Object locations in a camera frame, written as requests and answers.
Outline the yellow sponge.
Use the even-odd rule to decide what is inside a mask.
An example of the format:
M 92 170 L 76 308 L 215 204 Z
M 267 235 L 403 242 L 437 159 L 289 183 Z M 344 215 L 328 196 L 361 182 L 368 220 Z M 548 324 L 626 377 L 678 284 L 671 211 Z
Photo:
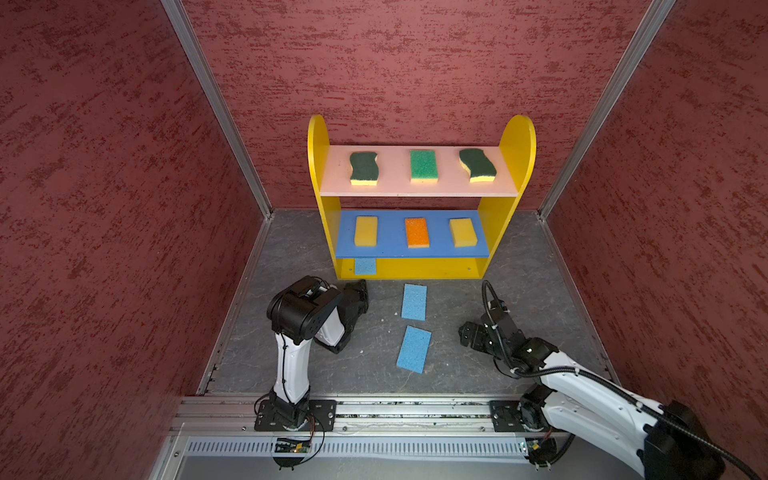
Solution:
M 471 218 L 453 218 L 449 222 L 455 248 L 471 248 L 478 243 L 478 237 Z
M 357 216 L 355 220 L 354 245 L 359 248 L 373 248 L 378 244 L 378 217 Z

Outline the orange sponge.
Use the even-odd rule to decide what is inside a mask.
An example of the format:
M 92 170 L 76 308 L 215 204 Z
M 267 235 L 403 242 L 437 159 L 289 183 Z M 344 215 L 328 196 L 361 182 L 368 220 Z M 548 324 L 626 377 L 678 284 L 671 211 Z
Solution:
M 430 247 L 427 220 L 423 217 L 405 219 L 406 242 L 409 249 Z

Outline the dark green wavy sponge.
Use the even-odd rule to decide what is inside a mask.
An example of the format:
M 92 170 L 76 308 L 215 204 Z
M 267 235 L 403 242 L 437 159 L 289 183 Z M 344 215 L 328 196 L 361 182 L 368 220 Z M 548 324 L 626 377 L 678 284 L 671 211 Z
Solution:
M 459 151 L 459 161 L 469 176 L 471 183 L 493 182 L 497 170 L 485 152 L 479 148 L 467 148 Z
M 378 154 L 376 152 L 362 151 L 351 153 L 349 157 L 352 168 L 350 183 L 353 186 L 376 186 L 380 175 L 377 160 Z

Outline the bright green rectangular sponge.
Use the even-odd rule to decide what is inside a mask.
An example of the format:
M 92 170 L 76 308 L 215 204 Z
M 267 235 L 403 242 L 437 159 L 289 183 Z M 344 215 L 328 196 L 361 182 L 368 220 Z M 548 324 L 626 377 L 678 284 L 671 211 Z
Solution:
M 409 156 L 412 183 L 436 183 L 439 180 L 434 150 L 411 150 Z

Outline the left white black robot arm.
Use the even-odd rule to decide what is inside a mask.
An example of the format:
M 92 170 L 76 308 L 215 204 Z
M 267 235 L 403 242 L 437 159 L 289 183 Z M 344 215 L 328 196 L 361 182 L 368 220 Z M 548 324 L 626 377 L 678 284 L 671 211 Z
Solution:
M 334 354 L 341 352 L 368 309 L 364 280 L 337 287 L 320 277 L 305 276 L 273 297 L 267 318 L 278 359 L 269 401 L 288 427 L 301 427 L 309 416 L 311 346 L 316 343 Z

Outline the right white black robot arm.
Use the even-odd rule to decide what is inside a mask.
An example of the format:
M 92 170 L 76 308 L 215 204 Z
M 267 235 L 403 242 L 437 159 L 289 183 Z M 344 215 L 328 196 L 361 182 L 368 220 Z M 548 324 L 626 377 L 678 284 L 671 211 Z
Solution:
M 554 344 L 527 337 L 508 309 L 493 301 L 480 321 L 458 330 L 464 347 L 492 357 L 499 371 L 529 379 L 514 410 L 492 415 L 527 432 L 563 431 L 622 461 L 645 479 L 718 479 L 725 456 L 696 415 L 634 394 L 584 368 Z

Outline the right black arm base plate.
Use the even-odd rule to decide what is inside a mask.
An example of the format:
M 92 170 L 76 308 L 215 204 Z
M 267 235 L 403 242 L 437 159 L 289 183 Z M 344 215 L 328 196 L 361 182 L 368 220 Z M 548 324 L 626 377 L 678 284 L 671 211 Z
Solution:
M 541 412 L 527 401 L 492 400 L 489 408 L 495 432 L 541 432 L 546 427 Z

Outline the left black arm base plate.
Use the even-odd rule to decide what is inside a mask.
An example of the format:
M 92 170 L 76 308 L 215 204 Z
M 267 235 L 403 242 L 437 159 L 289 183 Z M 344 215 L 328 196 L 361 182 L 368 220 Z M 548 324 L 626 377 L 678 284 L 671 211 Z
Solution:
M 256 407 L 253 429 L 257 432 L 329 432 L 334 428 L 337 402 L 304 400 L 289 404 L 280 398 L 261 401 Z

